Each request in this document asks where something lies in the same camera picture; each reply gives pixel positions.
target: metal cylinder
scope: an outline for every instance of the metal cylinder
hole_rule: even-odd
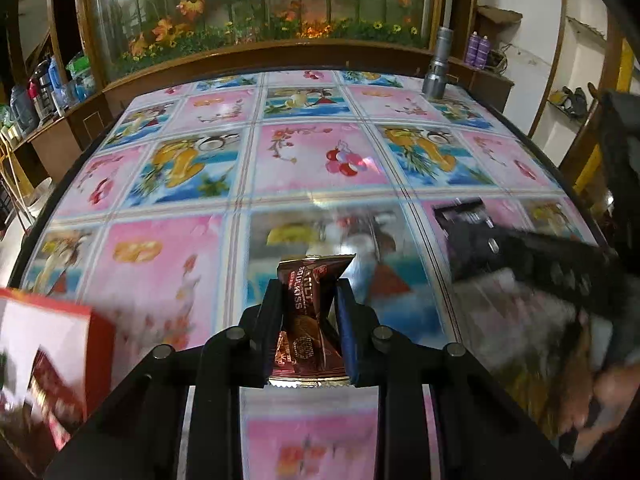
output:
[[[453,30],[447,27],[440,27],[433,59],[422,84],[422,93],[427,99],[442,99],[444,96],[452,40]]]

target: glass window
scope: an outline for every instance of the glass window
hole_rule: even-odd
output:
[[[430,0],[94,0],[110,80],[222,46],[292,38],[428,44]]]

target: gray bottle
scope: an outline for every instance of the gray bottle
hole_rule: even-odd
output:
[[[449,53],[451,52],[451,41],[453,30],[447,27],[440,27],[436,50],[429,65],[429,71],[424,77],[422,93],[427,99],[442,99],[447,86],[447,70],[449,69]]]
[[[16,85],[13,87],[9,108],[11,108],[11,119],[18,123],[23,137],[36,129],[40,121],[24,86]]]

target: brown candy wrapper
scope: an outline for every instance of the brown candy wrapper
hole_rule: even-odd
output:
[[[82,424],[82,404],[41,349],[33,360],[29,390],[42,410],[56,447],[62,449]]]
[[[278,266],[284,287],[283,330],[270,380],[300,386],[346,383],[338,339],[327,317],[335,284],[353,260],[346,256],[306,256]]]

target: chocolate wrapper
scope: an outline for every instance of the chocolate wrapper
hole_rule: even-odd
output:
[[[29,390],[42,410],[56,447],[62,449],[82,424],[82,404],[41,349],[33,360]]]
[[[302,386],[346,382],[337,332],[328,322],[338,278],[353,260],[347,256],[306,256],[278,266],[283,294],[283,330],[271,381]]]

